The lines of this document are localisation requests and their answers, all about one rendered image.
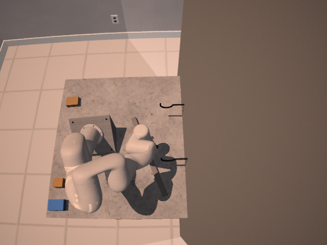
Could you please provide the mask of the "brown wall panel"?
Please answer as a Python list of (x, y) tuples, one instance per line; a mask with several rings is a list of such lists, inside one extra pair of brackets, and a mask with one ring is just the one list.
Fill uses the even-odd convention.
[[(327, 245), (327, 0), (183, 0), (187, 245)], [(186, 19), (186, 20), (185, 20)]]

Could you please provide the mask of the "blue block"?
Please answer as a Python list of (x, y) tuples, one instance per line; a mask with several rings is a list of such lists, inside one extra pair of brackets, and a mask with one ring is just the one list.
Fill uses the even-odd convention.
[(57, 199), (48, 201), (48, 211), (66, 211), (66, 200)]

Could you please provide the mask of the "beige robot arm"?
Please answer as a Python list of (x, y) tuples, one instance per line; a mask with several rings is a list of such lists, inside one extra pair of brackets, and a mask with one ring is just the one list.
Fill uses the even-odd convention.
[(92, 160), (96, 145), (102, 138), (100, 127), (87, 124), (80, 133), (67, 135), (60, 150), (66, 171), (67, 198), (74, 208), (84, 213), (96, 212), (101, 207), (102, 191), (98, 174), (105, 172), (109, 188), (122, 192), (130, 184), (136, 170), (149, 165), (158, 155), (156, 144), (152, 141), (154, 137), (150, 136), (145, 124), (135, 126), (125, 146), (128, 154), (112, 153)]

